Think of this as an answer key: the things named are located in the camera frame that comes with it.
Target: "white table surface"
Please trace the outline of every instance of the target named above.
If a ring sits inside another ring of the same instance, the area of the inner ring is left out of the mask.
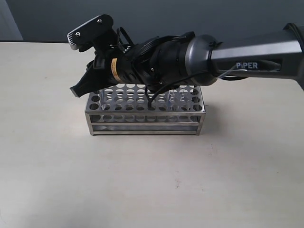
[[[201,136],[89,134],[92,51],[0,43],[0,228],[302,228],[304,93],[203,87]]]

